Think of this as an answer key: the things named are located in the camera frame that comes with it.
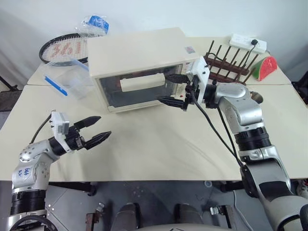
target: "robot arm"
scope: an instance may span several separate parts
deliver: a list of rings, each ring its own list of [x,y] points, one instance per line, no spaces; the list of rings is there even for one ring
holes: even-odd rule
[[[249,196],[260,200],[272,228],[278,231],[306,230],[308,200],[291,193],[290,179],[265,129],[258,104],[261,97],[238,83],[219,83],[207,85],[205,91],[204,87],[199,89],[199,85],[207,82],[206,74],[209,69],[204,65],[191,70],[187,76],[166,77],[171,82],[187,83],[185,101],[173,97],[158,100],[186,111],[188,104],[200,102],[193,98],[200,99],[204,92],[202,97],[206,106],[219,107],[225,114],[239,146],[240,160],[245,162],[240,169],[245,190]]]
[[[51,113],[49,122],[54,137],[32,143],[19,154],[19,164],[12,177],[12,207],[7,222],[8,231],[16,230],[17,227],[44,230],[41,223],[48,226],[50,222],[46,219],[45,193],[49,183],[50,166],[65,153],[81,148],[88,150],[106,140],[111,134],[110,131],[100,133],[89,141],[85,141],[79,134],[82,128],[93,125],[100,118],[91,116],[70,127],[64,113]]]

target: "table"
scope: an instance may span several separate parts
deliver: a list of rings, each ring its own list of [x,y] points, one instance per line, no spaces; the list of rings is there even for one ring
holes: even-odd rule
[[[252,85],[264,97],[266,127],[291,178],[308,173],[308,110],[291,85]],[[63,155],[51,166],[50,181],[105,180],[240,180],[234,157],[221,144],[195,106],[187,112],[166,105],[111,114],[99,103],[95,91],[77,102],[61,96],[51,86],[25,86],[0,131],[0,180],[10,180],[18,154],[29,143],[52,109],[66,112],[72,123],[102,116],[84,128],[86,139],[112,131],[102,144]],[[214,109],[206,109],[228,142]],[[45,126],[37,141],[52,136]]]
[[[216,53],[218,47],[220,44],[222,44],[223,46],[221,47],[220,50],[220,55],[218,55],[219,57],[222,57],[222,55],[224,55],[224,53],[227,51],[228,49],[228,39],[227,37],[189,37],[189,40],[192,44],[192,46],[194,47],[194,49],[200,54],[200,55],[205,55],[205,53],[208,51],[212,40],[215,40],[214,42],[214,46],[212,48],[211,52]],[[236,52],[237,48],[232,47],[229,51],[228,54],[228,60],[227,61],[231,61],[232,57],[234,56],[235,52]],[[242,50],[239,52],[239,54],[237,55],[237,58],[235,60],[237,60],[237,62],[241,61],[241,59],[244,57],[244,55],[246,54],[246,51]],[[252,53],[250,58],[248,59],[248,62],[250,60],[253,59],[255,53]],[[266,56],[268,56],[269,54],[266,52],[264,54],[260,54],[257,59],[256,62],[265,58]],[[44,64],[41,64],[39,66],[39,68],[36,70],[36,72],[32,75],[32,77],[29,79],[28,81],[28,85],[44,85],[44,86],[48,86],[49,83],[47,83],[42,76],[42,67],[44,66]],[[54,73],[55,75],[57,75],[58,73],[62,72],[63,70],[66,69],[70,69],[71,67],[55,67],[54,68]],[[224,75],[226,74],[226,71],[222,70],[221,74]],[[235,77],[234,73],[230,73],[229,77]],[[272,73],[270,75],[270,77],[265,78],[263,81],[257,81],[255,78],[250,77],[248,79],[248,81],[246,82],[247,85],[282,85],[282,84],[291,84],[290,80],[288,79],[287,76],[285,76],[285,74],[281,71],[280,68],[278,68],[277,71],[275,71],[274,73]]]

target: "white power strip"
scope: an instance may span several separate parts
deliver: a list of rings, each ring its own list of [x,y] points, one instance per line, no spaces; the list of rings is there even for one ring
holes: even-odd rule
[[[251,41],[253,39],[257,40],[258,43],[252,52],[255,52],[258,54],[264,53],[267,49],[267,43],[265,41],[262,41],[256,38],[251,38],[248,36],[233,34],[230,39],[230,46],[245,49],[245,50],[250,50],[254,47],[254,45],[251,44]]]

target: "toy watermelon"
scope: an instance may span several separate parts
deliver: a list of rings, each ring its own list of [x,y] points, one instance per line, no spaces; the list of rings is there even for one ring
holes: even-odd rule
[[[263,80],[273,71],[277,70],[277,61],[273,56],[268,56],[258,63],[253,68],[256,68],[252,75],[259,81]]]

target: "plastic container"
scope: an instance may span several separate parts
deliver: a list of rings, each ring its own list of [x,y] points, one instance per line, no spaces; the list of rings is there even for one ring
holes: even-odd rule
[[[57,89],[59,94],[81,99],[94,88],[89,77],[89,68],[78,60],[71,62],[71,66],[65,67],[54,66],[56,63],[50,62],[45,64],[40,71],[44,80]]]

